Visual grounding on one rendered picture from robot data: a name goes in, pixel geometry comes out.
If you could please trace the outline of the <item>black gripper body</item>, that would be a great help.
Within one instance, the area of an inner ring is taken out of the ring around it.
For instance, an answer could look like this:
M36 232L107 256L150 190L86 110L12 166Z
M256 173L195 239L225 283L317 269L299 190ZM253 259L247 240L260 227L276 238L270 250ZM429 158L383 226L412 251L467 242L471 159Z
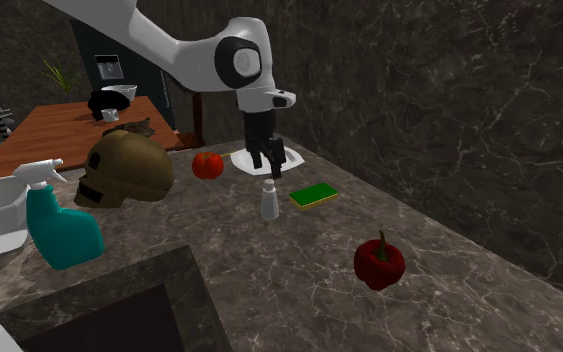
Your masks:
M269 153L272 150L270 140L276 126L274 110L257 113L243 113L245 145L248 151Z

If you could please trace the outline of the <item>white plate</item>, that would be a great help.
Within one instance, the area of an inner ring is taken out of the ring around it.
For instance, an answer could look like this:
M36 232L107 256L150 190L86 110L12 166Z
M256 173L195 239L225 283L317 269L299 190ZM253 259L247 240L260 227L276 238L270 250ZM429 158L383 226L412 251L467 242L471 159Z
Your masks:
M304 163L302 156L289 147L284 148L284 154L286 161L281 164L282 172L295 168ZM263 153L260 154L260 159L262 162L262 166L260 168L254 167L251 154L245 148L231 153L230 157L233 165L247 174L253 176L262 176L270 175L272 173L271 164Z

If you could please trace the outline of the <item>white salt shaker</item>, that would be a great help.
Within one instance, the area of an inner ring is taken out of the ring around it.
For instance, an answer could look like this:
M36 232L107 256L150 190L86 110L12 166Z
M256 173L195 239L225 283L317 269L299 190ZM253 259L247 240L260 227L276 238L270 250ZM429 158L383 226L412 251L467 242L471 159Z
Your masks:
M277 190L273 179L264 181L261 197L261 216L265 220L279 217Z

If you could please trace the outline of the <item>red tomato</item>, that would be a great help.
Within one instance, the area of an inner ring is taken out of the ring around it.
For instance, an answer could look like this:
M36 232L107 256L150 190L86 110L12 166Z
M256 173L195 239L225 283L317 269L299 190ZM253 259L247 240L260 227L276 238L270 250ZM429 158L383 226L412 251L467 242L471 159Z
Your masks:
M199 179L215 179L223 173L224 162L216 153L198 153L193 158L192 171Z

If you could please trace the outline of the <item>green and yellow sponge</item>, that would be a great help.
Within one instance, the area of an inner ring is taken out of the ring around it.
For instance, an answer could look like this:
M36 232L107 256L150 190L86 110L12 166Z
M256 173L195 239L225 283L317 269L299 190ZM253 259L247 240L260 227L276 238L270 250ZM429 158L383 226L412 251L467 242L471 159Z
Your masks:
M301 190L291 192L289 200L298 209L305 210L332 199L336 199L338 191L327 183L319 183Z

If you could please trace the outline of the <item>wooden chair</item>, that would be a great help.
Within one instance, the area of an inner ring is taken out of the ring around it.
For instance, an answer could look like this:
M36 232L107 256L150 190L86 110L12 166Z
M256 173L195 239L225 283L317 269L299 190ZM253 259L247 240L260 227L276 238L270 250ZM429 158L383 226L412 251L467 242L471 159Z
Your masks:
M203 138L203 104L200 93L192 94L192 108L194 131L187 133L174 132L185 149L201 148L206 145L206 141Z

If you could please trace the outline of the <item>brown skull figure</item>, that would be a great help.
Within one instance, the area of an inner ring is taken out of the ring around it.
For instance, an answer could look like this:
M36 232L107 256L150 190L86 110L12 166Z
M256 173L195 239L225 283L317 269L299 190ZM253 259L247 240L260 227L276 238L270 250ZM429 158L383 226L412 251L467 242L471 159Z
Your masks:
M87 208L119 208L125 199L156 202L173 186L171 160L161 144L116 130L89 151L74 202Z

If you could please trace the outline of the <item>brown lumpy object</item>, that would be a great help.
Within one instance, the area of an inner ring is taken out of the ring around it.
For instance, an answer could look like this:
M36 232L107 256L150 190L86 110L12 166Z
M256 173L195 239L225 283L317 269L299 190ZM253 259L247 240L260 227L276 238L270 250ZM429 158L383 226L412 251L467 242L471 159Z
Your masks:
M142 135L144 137L151 137L155 134L155 130L150 127L151 119L149 117L135 122L128 122L124 124L119 124L113 128L105 130L102 135L106 136L114 131L126 131L130 133L135 133Z

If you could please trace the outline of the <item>red bell pepper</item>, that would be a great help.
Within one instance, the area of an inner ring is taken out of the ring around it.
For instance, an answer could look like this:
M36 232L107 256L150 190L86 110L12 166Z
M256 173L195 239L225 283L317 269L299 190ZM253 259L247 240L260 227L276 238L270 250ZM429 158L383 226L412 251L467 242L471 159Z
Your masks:
M353 259L357 278L375 291L397 283L406 270L401 251L386 241L383 230L379 231L379 236L361 244Z

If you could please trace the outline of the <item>green plant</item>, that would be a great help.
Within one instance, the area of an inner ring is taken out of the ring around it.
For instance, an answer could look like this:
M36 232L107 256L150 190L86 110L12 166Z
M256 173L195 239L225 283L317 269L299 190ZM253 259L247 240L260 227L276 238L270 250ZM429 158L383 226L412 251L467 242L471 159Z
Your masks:
M67 96L70 96L72 87L80 84L80 76L74 72L72 65L63 66L59 60L52 65L46 59L43 60L43 63L46 70L41 71L41 74L53 80L64 90Z

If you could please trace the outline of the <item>teal spray bottle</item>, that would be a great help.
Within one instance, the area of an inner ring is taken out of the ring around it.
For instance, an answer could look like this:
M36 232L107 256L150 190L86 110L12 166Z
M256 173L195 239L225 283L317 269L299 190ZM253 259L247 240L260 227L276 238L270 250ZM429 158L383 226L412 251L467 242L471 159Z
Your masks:
M18 166L13 175L30 189L26 200L26 222L33 242L56 270L64 270L99 258L105 250L103 237L95 218L89 213L59 205L53 186L55 178L67 182L56 167L62 159L47 159Z

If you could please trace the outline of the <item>dark sink basin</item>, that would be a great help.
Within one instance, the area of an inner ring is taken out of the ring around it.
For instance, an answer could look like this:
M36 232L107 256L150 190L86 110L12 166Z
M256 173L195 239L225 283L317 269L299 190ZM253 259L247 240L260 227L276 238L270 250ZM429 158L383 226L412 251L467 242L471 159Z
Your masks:
M25 352L233 352L188 246L0 312Z

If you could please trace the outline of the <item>wooden table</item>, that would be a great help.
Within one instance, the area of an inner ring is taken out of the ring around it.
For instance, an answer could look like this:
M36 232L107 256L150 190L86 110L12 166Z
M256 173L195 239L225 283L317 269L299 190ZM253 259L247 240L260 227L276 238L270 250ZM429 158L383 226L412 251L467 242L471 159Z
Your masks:
M161 144L167 154L184 149L146 96L135 98L128 109L118 113L114 122L96 121L86 102L38 106L0 146L0 178L12 175L22 164L47 159L63 160L56 167L59 173L84 170L89 151L105 130L147 117L155 130L148 138Z

